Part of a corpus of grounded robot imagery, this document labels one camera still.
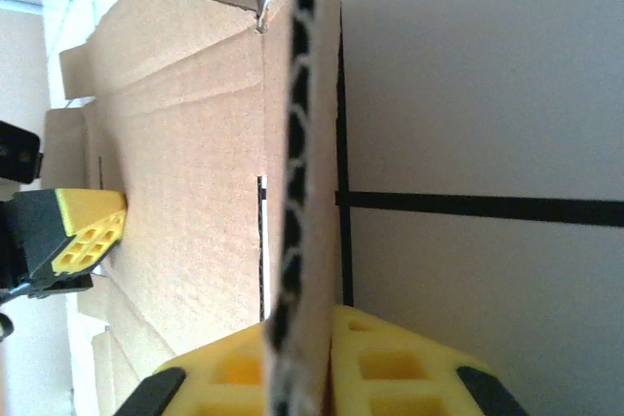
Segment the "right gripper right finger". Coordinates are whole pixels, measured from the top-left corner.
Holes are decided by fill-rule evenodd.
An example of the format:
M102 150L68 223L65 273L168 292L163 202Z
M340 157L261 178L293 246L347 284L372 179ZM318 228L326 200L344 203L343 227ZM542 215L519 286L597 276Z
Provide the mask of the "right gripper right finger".
M331 385L332 416L529 416L486 363L345 305Z

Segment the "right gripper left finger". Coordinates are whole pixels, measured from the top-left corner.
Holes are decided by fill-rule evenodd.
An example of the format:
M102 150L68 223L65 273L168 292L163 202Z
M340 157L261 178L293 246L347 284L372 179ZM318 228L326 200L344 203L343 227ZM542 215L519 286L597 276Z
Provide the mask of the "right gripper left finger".
M261 322L171 359L114 416L266 416Z

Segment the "brown cardboard box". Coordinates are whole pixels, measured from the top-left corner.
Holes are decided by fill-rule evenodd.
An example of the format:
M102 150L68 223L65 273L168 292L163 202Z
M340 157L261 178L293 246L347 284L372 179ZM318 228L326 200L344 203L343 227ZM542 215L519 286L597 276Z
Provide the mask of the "brown cardboard box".
M117 0L59 56L83 164L47 117L44 181L126 195L111 272L178 353L257 321L259 416L322 416L337 257L340 0Z

